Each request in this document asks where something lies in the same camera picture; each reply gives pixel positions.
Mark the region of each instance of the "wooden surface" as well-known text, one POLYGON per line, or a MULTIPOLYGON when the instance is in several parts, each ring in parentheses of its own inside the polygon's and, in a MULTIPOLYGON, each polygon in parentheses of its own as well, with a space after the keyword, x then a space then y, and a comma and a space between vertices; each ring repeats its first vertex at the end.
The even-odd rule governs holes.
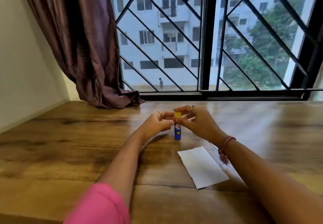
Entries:
MULTIPOLYGON (((0 134, 0 223, 61 223, 153 112, 186 102, 146 102, 99 110, 71 101, 0 134)), ((323 103, 196 102, 221 128, 297 181, 323 195, 323 103)), ((132 223, 272 223, 257 197, 226 168, 230 180, 196 190, 177 151, 204 146, 182 128, 144 151, 130 207, 132 223)))

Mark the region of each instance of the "person's left hand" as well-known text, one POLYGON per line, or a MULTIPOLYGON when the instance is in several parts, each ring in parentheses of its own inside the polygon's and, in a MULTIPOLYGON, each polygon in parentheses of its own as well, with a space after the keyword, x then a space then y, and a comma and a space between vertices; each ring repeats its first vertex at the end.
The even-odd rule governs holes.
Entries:
POLYGON ((135 133, 139 134, 144 145, 159 132, 170 130, 174 125, 173 118, 174 112, 155 112, 146 119, 135 133))

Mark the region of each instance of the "person's right hand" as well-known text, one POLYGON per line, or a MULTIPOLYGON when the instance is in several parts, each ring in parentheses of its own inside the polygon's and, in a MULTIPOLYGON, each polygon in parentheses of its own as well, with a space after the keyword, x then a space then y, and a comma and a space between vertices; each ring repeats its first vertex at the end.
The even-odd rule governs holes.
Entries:
POLYGON ((174 118, 175 123, 183 125, 200 138, 211 142, 217 147, 221 146, 228 138, 228 135, 220 129, 205 108, 194 106, 191 111, 191 106, 186 105, 175 108, 174 112, 181 112, 182 116, 185 115, 182 118, 174 118))

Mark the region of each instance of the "forearm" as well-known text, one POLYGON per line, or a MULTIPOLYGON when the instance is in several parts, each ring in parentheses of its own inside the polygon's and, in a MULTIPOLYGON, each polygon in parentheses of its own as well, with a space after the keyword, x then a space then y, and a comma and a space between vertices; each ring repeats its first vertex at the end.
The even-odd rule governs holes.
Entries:
POLYGON ((138 132, 132 134, 98 179, 98 182, 106 183, 116 190, 127 206, 130 204, 142 144, 143 138, 140 134, 138 132))
POLYGON ((275 169, 236 140, 225 146, 224 154, 275 222, 297 224, 322 221, 323 200, 320 196, 275 169))

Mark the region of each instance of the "person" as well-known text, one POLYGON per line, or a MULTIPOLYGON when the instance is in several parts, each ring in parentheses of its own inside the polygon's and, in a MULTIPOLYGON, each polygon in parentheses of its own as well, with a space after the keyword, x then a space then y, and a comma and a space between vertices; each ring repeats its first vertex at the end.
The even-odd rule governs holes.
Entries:
POLYGON ((125 142, 115 159, 84 195, 64 224, 130 223, 128 208, 140 148, 174 122, 217 146, 276 223, 322 223, 323 198, 229 137, 202 107, 183 106, 153 113, 125 142), (174 118, 181 112, 182 118, 174 118))
POLYGON ((159 89, 160 89, 160 91, 163 91, 163 81, 162 81, 162 78, 159 78, 159 89))

